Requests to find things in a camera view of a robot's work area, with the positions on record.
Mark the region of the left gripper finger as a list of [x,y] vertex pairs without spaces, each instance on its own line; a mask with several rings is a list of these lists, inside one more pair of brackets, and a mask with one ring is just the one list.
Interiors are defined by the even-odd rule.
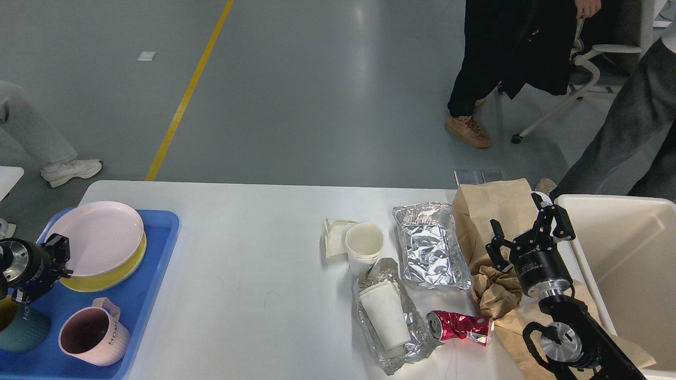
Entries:
[[51,257],[49,274],[58,278],[70,278],[73,270],[69,270],[66,264],[70,260],[70,243],[67,236],[52,233],[43,244]]
[[38,298],[43,296],[46,292],[53,288],[54,281],[32,281],[24,284],[13,284],[11,289],[14,290],[12,300],[21,305],[30,305]]

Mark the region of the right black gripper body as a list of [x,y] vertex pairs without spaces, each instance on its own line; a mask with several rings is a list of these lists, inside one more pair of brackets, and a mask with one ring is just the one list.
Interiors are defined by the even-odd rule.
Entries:
[[572,277],[553,239],[539,243],[515,240],[510,262],[523,292],[531,298],[561,294],[572,286]]

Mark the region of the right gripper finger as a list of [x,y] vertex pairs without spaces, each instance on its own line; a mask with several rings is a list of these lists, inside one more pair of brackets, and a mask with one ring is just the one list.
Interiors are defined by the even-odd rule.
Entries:
[[490,219],[490,224],[493,230],[493,237],[490,243],[486,245],[487,253],[492,260],[493,267],[502,273],[509,273],[512,270],[512,264],[503,257],[501,247],[507,247],[509,250],[512,250],[514,243],[505,239],[504,231],[499,221]]
[[539,193],[533,192],[531,197],[538,209],[538,217],[526,233],[527,243],[536,250],[553,250],[560,241],[576,238],[567,210],[546,201]]

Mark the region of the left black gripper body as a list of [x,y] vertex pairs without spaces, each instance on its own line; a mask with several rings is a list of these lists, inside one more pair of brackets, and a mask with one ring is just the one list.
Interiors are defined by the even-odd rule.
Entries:
[[51,257],[43,244],[19,239],[4,239],[2,246],[2,289],[14,284],[52,280]]

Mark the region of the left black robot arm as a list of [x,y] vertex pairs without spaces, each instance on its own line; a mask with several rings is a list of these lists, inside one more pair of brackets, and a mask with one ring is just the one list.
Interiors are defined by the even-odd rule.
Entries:
[[70,260],[66,236],[53,233],[41,244],[8,238],[1,240],[1,248],[1,297],[14,289],[11,299],[22,305],[30,305],[73,273],[66,268]]

